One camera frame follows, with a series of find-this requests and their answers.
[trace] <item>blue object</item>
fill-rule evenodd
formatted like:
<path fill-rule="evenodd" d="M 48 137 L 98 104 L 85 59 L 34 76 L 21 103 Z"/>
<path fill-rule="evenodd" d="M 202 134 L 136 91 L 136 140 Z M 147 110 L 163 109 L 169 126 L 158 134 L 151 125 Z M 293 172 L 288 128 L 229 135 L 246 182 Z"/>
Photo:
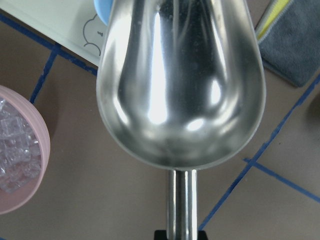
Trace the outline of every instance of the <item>blue object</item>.
<path fill-rule="evenodd" d="M 320 67 L 320 0 L 292 0 L 258 43 L 266 68 L 304 86 Z"/>
<path fill-rule="evenodd" d="M 113 0 L 94 0 L 95 11 L 101 21 L 108 25 Z"/>

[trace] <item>stainless steel scoop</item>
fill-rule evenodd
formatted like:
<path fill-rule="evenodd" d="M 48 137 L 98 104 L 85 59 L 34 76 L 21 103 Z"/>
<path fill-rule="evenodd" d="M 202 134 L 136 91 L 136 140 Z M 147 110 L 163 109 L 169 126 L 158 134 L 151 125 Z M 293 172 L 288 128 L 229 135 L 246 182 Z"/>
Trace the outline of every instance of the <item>stainless steel scoop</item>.
<path fill-rule="evenodd" d="M 171 170 L 168 239 L 197 239 L 196 170 L 240 151 L 263 115 L 245 0 L 115 0 L 96 93 L 116 141 Z"/>

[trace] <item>clear plastic ice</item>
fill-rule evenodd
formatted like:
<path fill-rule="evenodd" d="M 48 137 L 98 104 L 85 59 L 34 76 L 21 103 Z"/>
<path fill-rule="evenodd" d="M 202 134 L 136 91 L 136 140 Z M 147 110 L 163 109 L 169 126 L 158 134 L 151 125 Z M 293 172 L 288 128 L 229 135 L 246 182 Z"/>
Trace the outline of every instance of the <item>clear plastic ice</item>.
<path fill-rule="evenodd" d="M 0 189 L 13 193 L 40 172 L 41 151 L 32 128 L 0 97 Z"/>

